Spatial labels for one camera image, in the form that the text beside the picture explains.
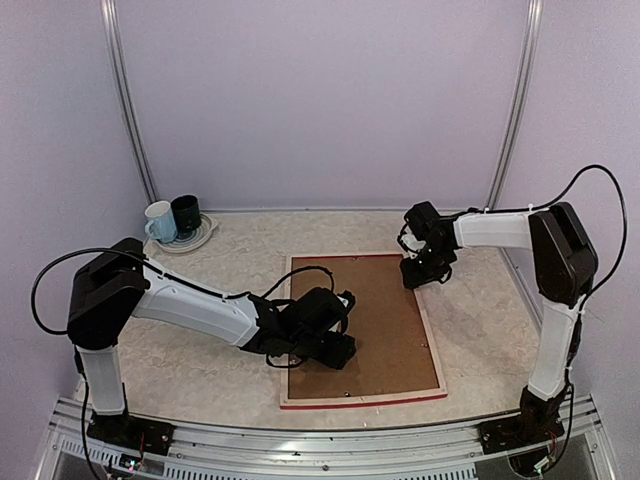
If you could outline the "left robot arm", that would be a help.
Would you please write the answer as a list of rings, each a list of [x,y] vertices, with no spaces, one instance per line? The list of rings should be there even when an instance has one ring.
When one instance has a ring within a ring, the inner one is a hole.
[[[200,332],[267,359],[292,355],[334,370],[356,353],[347,333],[356,303],[349,291],[314,287],[299,299],[276,300],[216,291],[147,258],[134,238],[93,253],[73,279],[67,335],[79,353],[99,424],[118,444],[133,443],[140,434],[139,421],[126,412],[117,350],[132,318]]]

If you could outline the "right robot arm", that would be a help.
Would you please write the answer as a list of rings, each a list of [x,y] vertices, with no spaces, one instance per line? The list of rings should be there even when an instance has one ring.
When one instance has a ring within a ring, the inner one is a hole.
[[[442,215],[425,201],[405,213],[397,242],[407,254],[400,268],[408,289],[446,282],[460,249],[529,251],[542,297],[543,321],[526,391],[541,402],[549,402],[565,390],[581,304],[598,269],[595,249],[570,203],[558,202],[538,210],[470,209]]]

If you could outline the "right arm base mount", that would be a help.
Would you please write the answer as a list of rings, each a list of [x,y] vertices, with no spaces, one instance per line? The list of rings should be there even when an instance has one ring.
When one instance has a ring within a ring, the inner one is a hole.
[[[478,433],[484,454],[517,449],[560,437],[565,433],[559,408],[568,388],[557,396],[542,400],[527,387],[522,391],[519,413],[481,422]]]

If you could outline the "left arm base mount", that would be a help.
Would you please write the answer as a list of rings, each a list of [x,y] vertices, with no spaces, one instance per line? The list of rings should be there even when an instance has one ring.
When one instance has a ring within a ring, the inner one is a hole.
[[[118,415],[93,413],[87,435],[140,454],[167,456],[175,429],[171,423],[133,416],[125,410]]]

